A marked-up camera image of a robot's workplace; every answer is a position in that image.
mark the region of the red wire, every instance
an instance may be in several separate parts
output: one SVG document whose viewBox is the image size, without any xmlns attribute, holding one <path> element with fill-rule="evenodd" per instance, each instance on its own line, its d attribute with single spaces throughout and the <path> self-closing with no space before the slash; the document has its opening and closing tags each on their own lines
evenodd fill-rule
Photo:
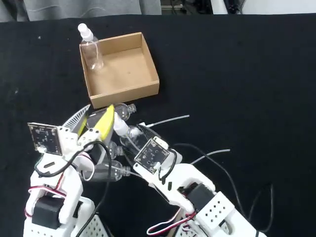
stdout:
<svg viewBox="0 0 316 237">
<path fill-rule="evenodd" d="M 168 227 L 165 228 L 165 229 L 162 229 L 161 231 L 157 231 L 157 232 L 155 232 L 154 234 L 149 234 L 149 235 L 150 235 L 150 236 L 160 235 L 161 233 L 164 233 L 164 232 L 166 232 L 166 231 L 169 231 L 169 230 L 171 230 L 172 228 L 181 225 L 182 223 L 185 223 L 185 222 L 187 222 L 187 221 L 190 221 L 195 215 L 196 215 L 196 213 L 193 213 L 193 214 L 191 214 L 191 215 L 186 214 L 186 216 L 188 216 L 187 218 L 185 218 L 185 219 L 183 219 L 183 220 L 181 220 L 181 221 L 178 221 L 178 222 L 176 222 L 176 223 L 173 223 L 172 225 L 168 226 Z"/>
<path fill-rule="evenodd" d="M 45 191 L 47 191 L 47 192 L 60 195 L 60 196 L 62 196 L 62 197 L 64 197 L 64 198 L 66 197 L 66 194 L 64 194 L 64 193 L 62 193 L 62 192 L 60 192 L 60 191 L 57 191 L 57 190 L 55 190 L 55 189 L 49 188 L 49 187 L 47 187 L 47 186 L 33 186 L 33 187 L 30 187 L 30 188 L 29 188 L 29 191 L 31 191 L 31 190 L 33 190 L 33 189 L 43 189 L 43 190 L 45 190 Z"/>
<path fill-rule="evenodd" d="M 88 158 L 89 160 L 91 160 L 91 157 L 86 153 L 83 153 L 83 152 L 81 152 L 80 153 L 80 155 L 79 156 L 83 156 L 83 157 L 86 157 L 86 158 Z"/>
<path fill-rule="evenodd" d="M 63 177 L 64 177 L 64 173 L 62 173 L 62 175 L 60 176 L 60 178 L 59 178 L 59 180 L 58 180 L 58 183 L 57 183 L 57 185 L 56 185 L 55 190 L 59 189 L 59 186 L 61 185 L 61 180 L 63 179 Z"/>
<path fill-rule="evenodd" d="M 24 214 L 26 217 L 32 217 L 29 213 L 27 213 L 26 209 L 24 209 Z"/>
</svg>

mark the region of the cardboard box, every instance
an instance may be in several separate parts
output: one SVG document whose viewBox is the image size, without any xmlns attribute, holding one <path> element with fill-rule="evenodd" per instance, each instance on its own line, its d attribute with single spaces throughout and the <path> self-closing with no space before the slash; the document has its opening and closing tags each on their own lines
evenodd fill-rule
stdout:
<svg viewBox="0 0 316 237">
<path fill-rule="evenodd" d="M 141 32 L 100 40 L 104 68 L 87 67 L 80 47 L 84 79 L 94 108 L 156 95 L 159 78 Z"/>
</svg>

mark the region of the gray fabric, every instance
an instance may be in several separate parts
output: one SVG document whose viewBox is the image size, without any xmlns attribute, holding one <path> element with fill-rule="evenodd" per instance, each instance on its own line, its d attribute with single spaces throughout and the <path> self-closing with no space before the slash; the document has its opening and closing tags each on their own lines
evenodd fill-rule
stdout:
<svg viewBox="0 0 316 237">
<path fill-rule="evenodd" d="M 0 0 L 0 22 L 27 21 L 24 2 L 21 0 Z"/>
<path fill-rule="evenodd" d="M 161 14 L 160 0 L 24 0 L 31 21 L 121 14 Z"/>
<path fill-rule="evenodd" d="M 0 22 L 5 21 L 14 21 L 14 17 L 10 9 L 7 7 L 7 2 L 0 0 Z"/>
</svg>

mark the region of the white wire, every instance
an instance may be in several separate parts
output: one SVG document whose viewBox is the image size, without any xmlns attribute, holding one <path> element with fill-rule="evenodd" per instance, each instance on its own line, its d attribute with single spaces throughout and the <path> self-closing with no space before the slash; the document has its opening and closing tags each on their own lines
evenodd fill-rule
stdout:
<svg viewBox="0 0 316 237">
<path fill-rule="evenodd" d="M 191 231 L 194 235 L 198 236 L 198 234 L 194 231 L 194 230 L 191 230 L 191 229 L 186 229 L 182 226 L 182 230 L 187 232 L 187 231 Z"/>
<path fill-rule="evenodd" d="M 97 50 L 97 61 L 99 61 L 99 49 L 98 49 L 98 45 L 97 45 L 97 43 L 94 42 L 94 41 L 91 41 L 91 43 L 93 43 L 93 44 L 95 45 L 95 47 L 96 47 L 96 50 Z"/>
<path fill-rule="evenodd" d="M 86 153 L 86 152 L 82 152 L 82 153 L 83 153 L 84 155 L 81 155 L 81 157 L 84 157 L 84 158 L 88 159 L 88 160 L 90 161 L 91 165 L 92 165 L 92 173 L 91 173 L 91 175 L 90 175 L 89 178 L 86 178 L 85 175 L 84 175 L 84 172 L 82 172 L 82 178 L 83 178 L 83 180 L 86 181 L 86 182 L 89 182 L 89 181 L 93 178 L 93 176 L 94 176 L 94 173 L 95 173 L 95 165 L 94 165 L 93 161 L 91 160 L 91 158 L 90 158 L 90 156 L 89 156 L 88 153 Z"/>
<path fill-rule="evenodd" d="M 135 145 L 135 143 L 133 143 L 132 139 L 130 139 L 129 136 L 126 137 L 128 139 L 128 141 L 133 145 L 133 147 L 139 152 L 140 149 Z"/>
<path fill-rule="evenodd" d="M 167 227 L 167 228 L 164 228 L 164 229 L 162 229 L 162 230 L 153 232 L 153 233 L 150 233 L 150 230 L 155 229 L 156 227 L 158 227 L 158 226 L 160 226 L 160 225 L 164 225 L 164 224 L 168 224 L 168 223 L 172 222 L 172 221 L 177 217 L 177 215 L 179 214 L 180 211 L 181 211 L 181 208 L 179 208 L 179 210 L 176 212 L 176 214 L 174 214 L 174 216 L 171 217 L 171 219 L 169 219 L 168 221 L 160 222 L 160 223 L 158 223 L 158 224 L 156 224 L 156 225 L 154 225 L 154 226 L 149 227 L 149 228 L 147 229 L 147 231 L 146 231 L 147 235 L 149 235 L 149 236 L 154 236 L 154 235 L 157 235 L 157 234 L 160 234 L 160 233 L 164 232 L 165 229 L 167 229 L 168 227 Z"/>
<path fill-rule="evenodd" d="M 188 117 L 190 117 L 190 115 L 183 115 L 183 116 L 179 116 L 179 117 L 175 117 L 175 118 L 169 118 L 169 119 L 166 119 L 166 120 L 163 120 L 163 121 L 159 121 L 159 122 L 148 124 L 148 125 L 146 125 L 146 127 L 152 127 L 152 126 L 164 123 L 164 122 L 170 122 L 170 121 L 173 121 L 173 120 L 184 119 L 184 118 L 188 118 Z"/>
<path fill-rule="evenodd" d="M 134 173 L 134 172 L 132 172 L 132 171 L 127 171 L 127 172 L 130 173 L 130 174 L 132 174 L 132 175 L 135 175 L 135 176 L 137 176 L 137 177 L 143 178 L 141 175 L 136 174 L 136 173 Z"/>
<path fill-rule="evenodd" d="M 160 234 L 162 234 L 162 233 L 164 233 L 164 232 L 166 232 L 166 231 L 171 230 L 171 229 L 174 228 L 174 227 L 177 227 L 177 226 L 179 226 L 179 225 L 181 225 L 181 224 L 183 224 L 183 223 L 185 223 L 185 222 L 187 222 L 187 221 L 190 221 L 191 219 L 192 219 L 192 217 L 187 217 L 187 218 L 185 218 L 185 219 L 182 219 L 182 220 L 180 220 L 180 221 L 177 221 L 177 222 L 171 224 L 170 226 L 168 226 L 168 227 L 166 227 L 166 228 L 164 228 L 164 229 L 162 229 L 162 230 L 159 230 L 159 231 L 150 233 L 150 231 L 151 231 L 152 229 L 154 229 L 155 227 L 157 227 L 157 226 L 159 225 L 159 224 L 157 224 L 157 225 L 155 225 L 155 226 L 150 227 L 150 228 L 147 230 L 147 235 L 149 235 L 149 236 L 160 235 Z"/>
<path fill-rule="evenodd" d="M 218 151 L 214 151 L 214 152 L 210 152 L 210 153 L 207 153 L 208 156 L 211 156 L 213 154 L 216 154 L 216 153 L 221 153 L 221 152 L 230 152 L 231 149 L 224 149 L 224 150 L 218 150 Z M 197 163 L 198 161 L 200 161 L 201 159 L 203 159 L 205 156 L 201 156 L 200 158 L 197 158 L 195 161 L 191 162 L 191 164 L 195 164 Z"/>
<path fill-rule="evenodd" d="M 84 172 L 82 172 L 83 180 L 84 180 L 84 181 L 87 181 L 87 182 L 89 182 L 89 181 L 93 178 L 94 173 L 95 173 L 95 166 L 94 166 L 94 163 L 92 162 L 92 160 L 90 160 L 90 161 L 91 161 L 91 164 L 92 164 L 92 167 L 93 167 L 93 168 L 92 168 L 92 173 L 91 173 L 90 177 L 86 179 L 86 177 L 85 177 L 85 175 L 84 175 Z"/>
</svg>

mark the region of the cable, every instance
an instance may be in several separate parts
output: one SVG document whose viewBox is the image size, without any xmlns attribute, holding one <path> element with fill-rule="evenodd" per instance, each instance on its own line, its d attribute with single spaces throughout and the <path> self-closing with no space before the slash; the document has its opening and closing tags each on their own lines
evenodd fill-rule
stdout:
<svg viewBox="0 0 316 237">
<path fill-rule="evenodd" d="M 250 222 L 251 221 L 251 218 L 252 218 L 252 214 L 253 214 L 253 210 L 255 208 L 255 205 L 257 204 L 258 202 L 258 199 L 259 197 L 261 196 L 262 192 L 263 192 L 264 188 L 262 188 L 256 195 L 255 199 L 253 200 L 252 202 L 252 205 L 251 205 L 251 209 L 250 209 L 250 212 L 249 212 L 249 216 L 248 216 L 248 221 Z M 269 223 L 267 225 L 267 227 L 263 230 L 259 230 L 260 232 L 262 233 L 266 233 L 270 230 L 271 226 L 272 226 L 272 222 L 273 222 L 273 219 L 274 219 L 274 186 L 273 184 L 270 184 L 270 218 L 269 218 Z"/>
<path fill-rule="evenodd" d="M 26 211 L 26 209 L 24 209 L 24 215 L 25 215 L 25 217 L 32 217 L 29 213 L 27 213 L 27 211 Z"/>
<path fill-rule="evenodd" d="M 190 13 L 190 15 L 194 15 L 194 13 L 191 11 L 191 9 L 187 5 L 183 5 L 183 7 Z"/>
<path fill-rule="evenodd" d="M 239 6 L 237 5 L 237 10 L 239 11 L 239 13 L 240 13 L 241 15 L 243 15 L 242 7 L 239 7 Z"/>
<path fill-rule="evenodd" d="M 132 139 L 130 139 L 129 136 L 126 137 L 128 139 L 128 141 L 133 145 L 133 147 L 139 152 L 140 149 L 136 146 L 136 144 L 132 141 Z"/>
<path fill-rule="evenodd" d="M 98 45 L 97 45 L 97 43 L 94 42 L 94 41 L 90 41 L 90 42 L 91 42 L 92 44 L 94 44 L 95 47 L 96 47 L 96 51 L 97 51 L 97 62 L 99 62 L 99 48 L 98 48 Z"/>
<path fill-rule="evenodd" d="M 82 175 L 83 180 L 86 181 L 86 182 L 89 182 L 89 181 L 93 178 L 93 176 L 94 176 L 94 174 L 95 174 L 95 164 L 94 164 L 94 162 L 92 161 L 92 159 L 91 159 L 91 157 L 89 156 L 88 153 L 82 152 L 82 153 L 81 153 L 79 156 L 77 156 L 77 157 L 80 157 L 80 156 L 87 158 L 87 159 L 91 162 L 91 164 L 92 164 L 92 173 L 91 173 L 91 175 L 90 175 L 89 178 L 86 178 L 85 175 L 84 175 L 84 172 L 81 171 L 81 175 Z"/>
<path fill-rule="evenodd" d="M 124 157 L 125 157 L 127 163 L 128 163 L 131 167 L 133 167 L 134 164 L 133 164 L 133 162 L 128 158 L 128 156 L 126 155 L 126 151 L 129 152 L 127 149 L 124 149 L 124 148 L 123 148 L 123 155 L 124 155 Z"/>
<path fill-rule="evenodd" d="M 209 152 L 207 153 L 208 156 L 211 156 L 213 154 L 216 154 L 216 153 L 221 153 L 221 152 L 230 152 L 231 149 L 224 149 L 224 150 L 218 150 L 218 151 L 214 151 L 214 152 Z M 195 164 L 197 162 L 199 162 L 201 159 L 203 159 L 205 156 L 201 156 L 200 158 L 197 158 L 195 161 L 191 162 L 190 164 Z"/>
<path fill-rule="evenodd" d="M 118 167 L 115 167 L 115 166 L 112 166 L 112 169 L 116 169 L 116 170 L 119 170 L 119 171 L 124 171 L 124 172 L 126 172 L 126 173 L 129 173 L 129 174 L 135 175 L 135 176 L 137 176 L 137 177 L 143 178 L 142 176 L 140 176 L 140 175 L 137 174 L 137 173 L 134 173 L 134 172 L 132 172 L 132 171 L 128 171 L 128 170 L 125 170 L 125 169 L 121 169 L 121 168 L 118 168 Z"/>
<path fill-rule="evenodd" d="M 108 173 L 108 179 L 110 179 L 111 177 L 111 168 L 112 168 L 112 160 L 111 160 L 111 154 L 108 150 L 108 148 L 104 145 L 104 143 L 100 142 L 100 141 L 94 141 L 88 143 L 90 145 L 92 144 L 100 144 L 105 152 L 107 153 L 108 156 L 108 160 L 109 160 L 109 173 Z M 87 220 L 87 222 L 83 225 L 83 227 L 79 230 L 79 232 L 77 233 L 76 237 L 80 237 L 80 235 L 82 234 L 82 232 L 85 230 L 85 228 L 89 225 L 89 223 L 91 222 L 91 220 L 93 219 L 94 215 L 97 213 L 97 211 L 99 210 L 100 206 L 103 204 L 103 202 L 105 201 L 105 197 L 109 191 L 109 186 L 110 186 L 110 182 L 106 182 L 106 187 L 103 193 L 103 196 L 101 197 L 101 200 L 99 201 L 99 204 L 95 207 L 94 211 L 92 212 L 91 216 L 89 217 L 89 219 Z"/>
<path fill-rule="evenodd" d="M 187 228 L 187 227 L 189 227 L 189 225 L 184 225 L 184 226 L 182 226 L 181 229 L 182 229 L 184 232 L 188 232 L 188 231 L 192 232 L 192 233 L 194 234 L 194 236 L 197 236 L 197 235 L 198 235 L 194 230 L 191 230 L 191 229 L 189 229 L 189 228 Z"/>
<path fill-rule="evenodd" d="M 133 168 L 134 164 L 133 164 L 133 162 L 127 157 L 127 155 L 125 154 L 125 151 L 123 151 L 123 156 L 125 157 L 127 163 Z M 139 174 L 137 174 L 137 173 L 134 173 L 134 172 L 132 172 L 132 171 L 129 171 L 129 173 L 132 174 L 132 175 L 135 175 L 135 176 L 137 176 L 137 177 L 143 178 L 141 175 L 139 175 Z"/>
<path fill-rule="evenodd" d="M 60 188 L 61 181 L 62 181 L 63 178 L 64 178 L 64 174 L 62 174 L 62 175 L 59 177 L 59 180 L 58 180 L 58 182 L 57 182 L 57 185 L 56 185 L 55 190 L 58 190 L 58 189 Z"/>
<path fill-rule="evenodd" d="M 159 122 L 148 124 L 148 125 L 146 125 L 146 127 L 152 127 L 152 126 L 155 126 L 155 125 L 158 125 L 158 124 L 162 124 L 162 123 L 165 123 L 165 122 L 170 122 L 170 121 L 174 121 L 174 120 L 178 120 L 178 119 L 184 119 L 184 118 L 188 118 L 188 117 L 190 117 L 190 115 L 183 115 L 183 116 L 178 116 L 178 117 L 175 117 L 175 118 L 169 118 L 169 119 L 166 119 L 166 120 L 163 120 L 163 121 L 159 121 Z"/>
<path fill-rule="evenodd" d="M 45 190 L 46 192 L 49 192 L 49 193 L 52 193 L 52 194 L 55 194 L 55 195 L 58 195 L 60 197 L 63 197 L 65 198 L 66 197 L 66 194 L 60 192 L 60 191 L 57 191 L 55 189 L 52 189 L 50 187 L 47 187 L 47 186 L 32 186 L 29 188 L 29 193 L 34 190 L 34 189 L 41 189 L 41 190 Z"/>
<path fill-rule="evenodd" d="M 174 147 L 178 146 L 178 147 L 190 147 L 190 148 L 193 148 L 195 149 L 196 151 L 198 151 L 199 153 L 201 153 L 203 156 L 205 156 L 206 158 L 208 158 L 211 162 L 213 162 L 215 165 L 217 165 L 219 168 L 221 168 L 221 170 L 223 170 L 229 181 L 231 182 L 232 184 L 232 187 L 233 187 L 233 190 L 234 190 L 234 193 L 236 195 L 236 199 L 237 199 L 237 203 L 238 203 L 238 206 L 240 208 L 240 212 L 241 214 L 245 217 L 245 212 L 242 208 L 242 205 L 241 205 L 241 202 L 240 202 L 240 199 L 239 199 L 239 195 L 238 195 L 238 191 L 237 191 L 237 188 L 236 188 L 236 185 L 235 185 L 235 182 L 233 180 L 233 178 L 231 177 L 230 173 L 221 165 L 219 164 L 218 162 L 216 162 L 215 160 L 213 160 L 211 157 L 209 157 L 204 151 L 202 151 L 200 148 L 196 147 L 195 145 L 192 145 L 192 144 L 188 144 L 188 143 L 176 143 L 173 145 Z"/>
<path fill-rule="evenodd" d="M 42 155 L 40 156 L 39 160 L 36 161 L 36 163 L 35 163 L 35 165 L 34 165 L 34 169 L 35 169 L 35 167 L 37 167 L 37 165 L 41 162 L 41 160 L 43 159 L 43 156 L 44 156 L 44 154 L 42 154 Z"/>
<path fill-rule="evenodd" d="M 158 172 L 158 178 L 159 178 L 160 181 L 162 181 L 162 184 L 165 184 L 166 178 L 167 178 L 167 177 L 169 176 L 169 174 L 173 171 L 173 168 L 174 168 L 174 166 L 176 165 L 177 158 L 178 158 L 177 153 L 176 153 L 174 150 L 169 150 L 169 151 L 174 154 L 173 161 L 172 161 L 172 164 L 171 164 L 170 169 L 169 169 L 168 172 L 167 172 L 165 175 L 163 175 L 161 178 L 160 178 L 161 167 L 159 168 L 159 172 Z"/>
<path fill-rule="evenodd" d="M 176 10 L 174 9 L 174 5 L 173 5 L 173 2 L 172 2 L 173 0 L 170 0 L 170 6 L 171 6 L 171 9 L 172 9 L 172 13 L 173 14 L 175 14 L 175 15 L 177 15 L 177 12 L 176 12 Z"/>
<path fill-rule="evenodd" d="M 54 177 L 62 172 L 64 172 L 73 162 L 74 160 L 76 159 L 76 157 L 81 153 L 83 152 L 88 146 L 90 145 L 95 145 L 95 144 L 99 144 L 101 146 L 103 146 L 103 148 L 106 148 L 106 146 L 100 142 L 100 141 L 92 141 L 92 142 L 89 142 L 87 144 L 85 144 L 83 146 L 83 148 L 80 150 L 80 151 L 77 151 L 72 157 L 71 159 L 66 163 L 66 165 L 64 167 L 62 167 L 61 169 L 57 170 L 56 172 L 54 173 L 42 173 L 38 170 L 37 166 L 38 166 L 38 163 L 41 161 L 41 159 L 35 164 L 34 166 L 34 170 L 37 172 L 37 174 L 39 174 L 40 177 L 45 177 L 45 178 L 50 178 L 50 177 Z"/>
<path fill-rule="evenodd" d="M 177 222 L 171 224 L 170 226 L 168 226 L 168 227 L 166 227 L 166 228 L 163 228 L 162 230 L 159 230 L 159 231 L 156 231 L 156 232 L 153 232 L 153 233 L 150 232 L 150 231 L 154 230 L 156 227 L 158 227 L 158 226 L 160 226 L 160 225 L 164 225 L 164 224 L 168 224 L 168 223 L 172 222 L 172 221 L 177 217 L 177 215 L 179 214 L 180 210 L 181 210 L 181 208 L 179 208 L 179 210 L 176 212 L 176 214 L 175 214 L 173 217 L 171 217 L 171 219 L 169 219 L 168 221 L 161 222 L 161 223 L 159 223 L 159 224 L 156 224 L 156 225 L 154 225 L 154 226 L 149 227 L 149 228 L 147 229 L 147 231 L 146 231 L 147 235 L 149 235 L 149 236 L 160 235 L 160 234 L 162 234 L 162 233 L 164 233 L 164 232 L 166 232 L 166 231 L 169 231 L 170 229 L 172 229 L 172 228 L 174 228 L 174 227 L 177 227 L 177 226 L 179 226 L 179 225 L 181 225 L 181 224 L 183 224 L 183 223 L 185 223 L 185 222 L 191 220 L 191 219 L 196 215 L 195 213 L 193 213 L 193 214 L 191 214 L 191 215 L 188 215 L 188 214 L 187 214 L 187 215 L 186 215 L 186 216 L 187 216 L 186 218 L 184 218 L 184 219 L 182 219 L 182 220 L 180 220 L 180 221 L 177 221 Z"/>
</svg>

